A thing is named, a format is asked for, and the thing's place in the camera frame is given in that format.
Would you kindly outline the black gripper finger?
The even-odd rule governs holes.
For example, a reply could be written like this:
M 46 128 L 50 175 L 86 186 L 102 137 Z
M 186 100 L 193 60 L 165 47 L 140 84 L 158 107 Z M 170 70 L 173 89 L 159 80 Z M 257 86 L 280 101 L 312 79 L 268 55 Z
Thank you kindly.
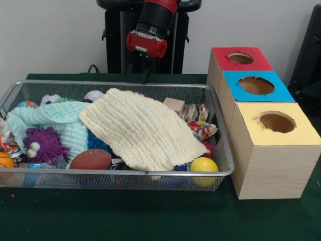
M 125 72 L 125 76 L 126 77 L 128 77 L 132 73 L 135 61 L 136 61 L 136 52 L 132 52 L 130 61 L 128 63 L 128 66 L 127 66 L 127 69 L 126 69 L 126 72 Z
M 143 74 L 143 83 L 144 84 L 146 84 L 146 82 L 148 81 L 148 79 L 150 77 L 153 61 L 154 61 L 153 58 L 150 58 L 150 57 L 146 58 L 146 70 Z

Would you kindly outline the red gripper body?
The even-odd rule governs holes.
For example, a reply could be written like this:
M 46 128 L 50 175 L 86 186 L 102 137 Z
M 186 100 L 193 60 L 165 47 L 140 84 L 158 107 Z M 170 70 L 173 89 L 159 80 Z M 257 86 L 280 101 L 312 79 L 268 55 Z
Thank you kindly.
M 154 59 L 161 59 L 167 46 L 166 40 L 139 31 L 131 31 L 126 37 L 126 47 L 129 51 L 144 53 Z

